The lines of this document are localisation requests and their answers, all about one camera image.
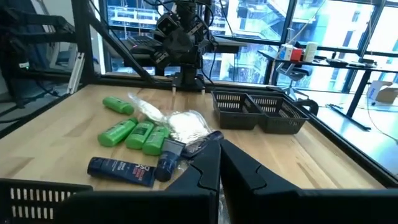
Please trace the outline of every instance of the white bottle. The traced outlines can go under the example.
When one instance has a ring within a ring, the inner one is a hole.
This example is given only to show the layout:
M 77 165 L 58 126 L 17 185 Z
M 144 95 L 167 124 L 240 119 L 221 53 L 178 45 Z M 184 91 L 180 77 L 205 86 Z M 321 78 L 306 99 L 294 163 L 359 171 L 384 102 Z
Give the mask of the white bottle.
M 318 43 L 316 42 L 308 42 L 307 47 L 305 48 L 304 53 L 304 62 L 312 62 L 315 58 L 315 53 L 317 52 Z

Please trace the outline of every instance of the glass window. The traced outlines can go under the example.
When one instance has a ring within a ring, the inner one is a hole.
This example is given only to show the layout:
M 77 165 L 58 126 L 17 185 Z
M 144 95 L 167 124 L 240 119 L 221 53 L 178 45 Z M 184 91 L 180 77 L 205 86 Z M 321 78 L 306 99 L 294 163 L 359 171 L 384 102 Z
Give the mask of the glass window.
M 277 51 L 276 46 L 248 44 L 235 54 L 216 54 L 213 70 L 209 75 L 214 53 L 203 56 L 203 71 L 212 80 L 231 82 L 259 83 L 264 82 L 267 60 L 258 50 Z
M 293 36 L 321 7 L 297 40 L 303 43 L 314 41 L 327 47 L 357 49 L 373 6 L 341 1 L 323 2 L 324 0 L 298 0 L 292 23 Z
M 153 37 L 151 33 L 138 33 L 138 32 L 130 32 L 130 31 L 123 31 L 123 30 L 114 30 L 113 31 L 117 37 L 121 40 L 127 39 L 128 37 L 138 36 L 138 35 L 148 35 Z M 120 57 L 111 57 L 112 63 L 112 72 L 123 72 L 123 73 L 136 73 L 131 67 L 125 67 L 124 61 Z M 144 67 L 145 70 L 151 75 L 155 75 L 155 67 Z M 165 75 L 172 75 L 175 72 L 179 72 L 180 67 L 167 67 L 164 71 Z
M 368 50 L 377 52 L 398 52 L 398 29 L 393 26 L 398 8 L 385 7 L 381 13 L 369 43 Z
M 317 55 L 331 58 L 333 52 L 318 51 Z M 337 53 L 336 58 L 340 58 L 345 61 L 358 60 L 356 54 L 345 54 Z M 309 90 L 328 90 L 328 91 L 341 91 L 344 83 L 347 79 L 347 69 L 343 68 L 328 68 L 328 67 L 316 67 L 306 66 L 302 68 L 308 70 L 309 76 L 303 77 L 297 82 L 293 82 L 293 86 L 309 89 Z M 278 75 L 278 86 L 289 86 L 291 79 L 286 75 Z
M 395 70 L 398 70 L 398 58 L 372 56 L 372 55 L 365 55 L 364 58 L 375 60 L 377 62 L 377 64 L 381 67 L 383 67 L 384 65 L 387 65 L 389 67 L 393 66 L 395 68 Z M 358 89 L 358 85 L 362 79 L 363 73 L 364 73 L 364 71 L 357 72 L 354 82 L 353 82 L 353 86 L 350 89 L 351 92 L 355 92 Z M 398 83 L 398 74 L 386 73 L 386 72 L 372 72 L 369 82 L 373 82 L 375 80 Z M 369 85 L 366 86 L 363 94 L 366 94 L 368 87 L 369 87 Z
M 159 17 L 157 8 L 142 0 L 108 0 L 108 21 L 111 26 L 155 29 Z
M 280 40 L 288 6 L 289 0 L 213 0 L 215 19 L 210 29 L 213 34 L 231 35 L 227 18 L 236 37 Z

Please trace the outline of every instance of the black mesh basket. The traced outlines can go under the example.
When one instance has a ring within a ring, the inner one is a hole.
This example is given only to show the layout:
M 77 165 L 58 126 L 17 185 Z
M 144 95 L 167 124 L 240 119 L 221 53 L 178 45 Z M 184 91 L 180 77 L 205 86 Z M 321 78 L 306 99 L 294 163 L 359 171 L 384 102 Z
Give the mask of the black mesh basket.
M 251 95 L 263 112 L 259 126 L 265 133 L 296 134 L 308 116 L 283 97 Z
M 62 201 L 89 185 L 0 179 L 0 223 L 52 223 Z
M 221 129 L 252 130 L 261 111 L 245 93 L 212 91 L 213 108 Z

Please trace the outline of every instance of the green shampoo bottle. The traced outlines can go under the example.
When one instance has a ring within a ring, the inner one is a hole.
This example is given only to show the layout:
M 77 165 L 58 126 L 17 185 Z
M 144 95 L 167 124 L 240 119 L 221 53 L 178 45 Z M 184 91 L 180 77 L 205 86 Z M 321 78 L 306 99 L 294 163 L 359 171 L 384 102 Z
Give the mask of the green shampoo bottle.
M 125 139 L 137 125 L 136 118 L 130 118 L 115 124 L 112 128 L 98 135 L 98 142 L 105 147 L 113 147 Z
M 153 123 L 148 121 L 137 124 L 125 140 L 126 147 L 129 149 L 141 149 L 154 126 L 155 125 Z
M 162 153 L 162 146 L 165 138 L 170 135 L 170 130 L 164 126 L 156 127 L 142 146 L 145 155 L 159 156 Z
M 128 102 L 120 100 L 114 96 L 105 97 L 102 100 L 102 104 L 118 113 L 132 115 L 134 112 L 134 108 Z

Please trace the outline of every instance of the wooden table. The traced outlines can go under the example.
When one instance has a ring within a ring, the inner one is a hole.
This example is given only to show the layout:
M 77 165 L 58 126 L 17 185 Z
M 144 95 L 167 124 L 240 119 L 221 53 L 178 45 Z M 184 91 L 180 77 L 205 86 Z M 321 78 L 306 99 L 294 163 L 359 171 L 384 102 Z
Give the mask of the wooden table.
M 89 184 L 95 190 L 159 190 L 167 183 L 155 182 L 152 189 L 90 177 L 86 173 L 93 156 L 156 166 L 157 157 L 126 149 L 124 144 L 105 148 L 97 135 L 126 119 L 102 105 L 105 96 L 128 100 L 127 93 L 152 103 L 160 110 L 197 110 L 217 129 L 210 94 L 89 85 L 0 140 L 0 177 Z M 226 139 L 263 165 L 307 189 L 380 189 L 382 185 L 360 168 L 311 124 L 296 135 L 222 130 Z M 177 171 L 173 179 L 182 173 Z

